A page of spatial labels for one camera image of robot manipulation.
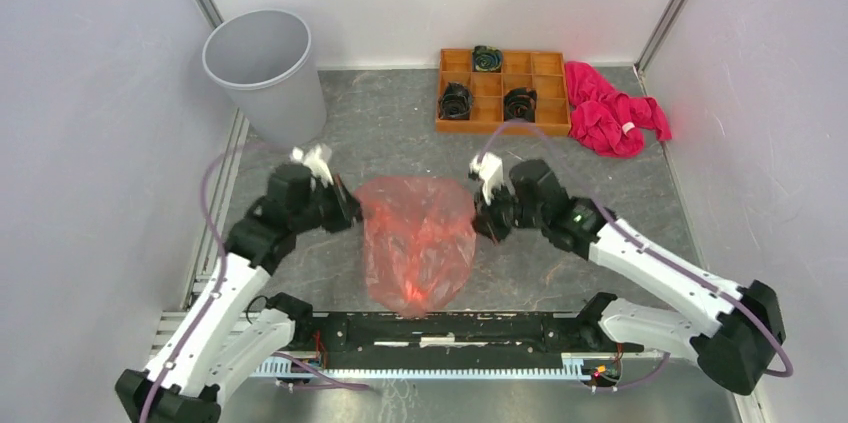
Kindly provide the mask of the red translucent trash bag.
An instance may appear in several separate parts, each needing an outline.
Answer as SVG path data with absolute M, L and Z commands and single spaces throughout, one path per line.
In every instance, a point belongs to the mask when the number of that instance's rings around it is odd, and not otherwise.
M 404 318 L 442 310 L 474 267 L 471 193 L 451 178 L 380 176 L 355 197 L 363 214 L 370 298 Z

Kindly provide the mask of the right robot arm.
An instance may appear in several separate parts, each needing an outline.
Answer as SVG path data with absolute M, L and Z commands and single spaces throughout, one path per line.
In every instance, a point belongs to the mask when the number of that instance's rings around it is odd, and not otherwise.
M 656 244 L 592 198 L 574 197 L 543 159 L 505 171 L 493 153 L 469 164 L 479 182 L 475 231 L 494 242 L 534 229 L 555 248 L 611 270 L 666 304 L 645 307 L 599 294 L 596 310 L 577 325 L 591 351 L 637 344 L 694 363 L 722 388 L 748 396 L 764 376 L 789 377 L 785 325 L 776 291 L 742 285 L 700 268 Z

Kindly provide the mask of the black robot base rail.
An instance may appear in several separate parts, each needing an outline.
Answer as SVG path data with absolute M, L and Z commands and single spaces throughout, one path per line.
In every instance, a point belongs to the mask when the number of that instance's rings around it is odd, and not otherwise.
M 403 318 L 391 312 L 317 312 L 286 293 L 264 300 L 267 309 L 295 323 L 285 350 L 318 357 L 326 370 L 542 370 L 564 354 L 638 353 L 600 328 L 601 306 L 592 298 L 577 313 L 437 312 Z

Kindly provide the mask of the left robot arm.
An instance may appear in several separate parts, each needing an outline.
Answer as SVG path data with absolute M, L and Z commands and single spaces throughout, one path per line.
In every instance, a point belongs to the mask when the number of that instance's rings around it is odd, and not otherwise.
M 298 235 L 335 233 L 361 217 L 358 201 L 326 161 L 279 166 L 224 239 L 212 276 L 180 326 L 142 370 L 125 370 L 116 394 L 133 422 L 216 422 L 236 390 L 283 347 L 306 348 L 313 322 L 272 303 L 235 339 L 228 336 Z

